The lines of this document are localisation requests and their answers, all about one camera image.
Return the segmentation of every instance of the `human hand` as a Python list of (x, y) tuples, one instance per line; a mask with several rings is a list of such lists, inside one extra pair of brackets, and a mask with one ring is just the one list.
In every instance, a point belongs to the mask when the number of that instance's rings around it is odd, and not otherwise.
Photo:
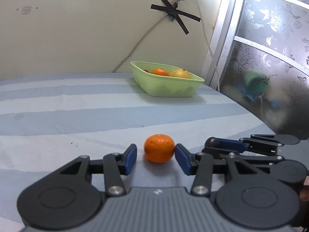
[(309, 187), (304, 187), (299, 193), (299, 199), (301, 201), (309, 201)]

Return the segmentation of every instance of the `white wall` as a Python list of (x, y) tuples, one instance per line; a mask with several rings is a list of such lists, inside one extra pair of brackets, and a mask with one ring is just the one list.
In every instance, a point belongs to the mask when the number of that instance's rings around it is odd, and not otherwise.
[[(209, 39), (220, 1), (200, 0)], [(0, 0), (0, 79), (111, 72), (164, 15), (151, 10), (152, 3), (163, 5), (160, 0)], [(22, 15), (25, 6), (31, 13)], [(195, 0), (181, 2), (179, 9), (199, 16)], [(187, 36), (165, 18), (117, 72), (130, 72), (134, 60), (199, 75), (207, 52), (201, 23), (181, 18)]]

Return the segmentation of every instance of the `orange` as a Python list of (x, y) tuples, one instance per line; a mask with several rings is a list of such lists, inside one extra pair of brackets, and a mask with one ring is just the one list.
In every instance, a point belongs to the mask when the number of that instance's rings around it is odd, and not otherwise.
[(162, 68), (155, 68), (151, 74), (155, 74), (155, 75), (160, 75), (160, 76), (170, 76), (170, 74), (168, 73), (167, 70), (162, 69)]
[(155, 134), (146, 139), (144, 144), (146, 158), (154, 163), (170, 160), (175, 151), (175, 143), (170, 136)]

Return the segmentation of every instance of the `yellow pear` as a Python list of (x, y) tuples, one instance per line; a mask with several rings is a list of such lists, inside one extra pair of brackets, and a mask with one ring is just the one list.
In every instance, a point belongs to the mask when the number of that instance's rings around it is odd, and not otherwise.
[(189, 72), (187, 72), (185, 69), (178, 69), (174, 70), (170, 73), (170, 77), (175, 78), (191, 78)]

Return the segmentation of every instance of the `black tape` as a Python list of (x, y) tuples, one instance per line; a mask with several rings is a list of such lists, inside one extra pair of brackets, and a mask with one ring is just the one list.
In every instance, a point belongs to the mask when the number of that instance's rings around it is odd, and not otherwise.
[(183, 21), (180, 19), (179, 15), (182, 15), (182, 16), (185, 16), (185, 17), (188, 17), (188, 18), (191, 18), (195, 21), (200, 22), (199, 17), (176, 9), (176, 7), (172, 6), (172, 4), (170, 4), (168, 0), (161, 0), (161, 1), (164, 3), (164, 5), (166, 7), (152, 4), (150, 8), (155, 9), (155, 10), (159, 10), (159, 11), (165, 11), (169, 15), (169, 17), (174, 18), (178, 22), (178, 24), (180, 25), (180, 27), (182, 28), (182, 30), (184, 31), (184, 33), (186, 35), (189, 34), (189, 31), (187, 30)]

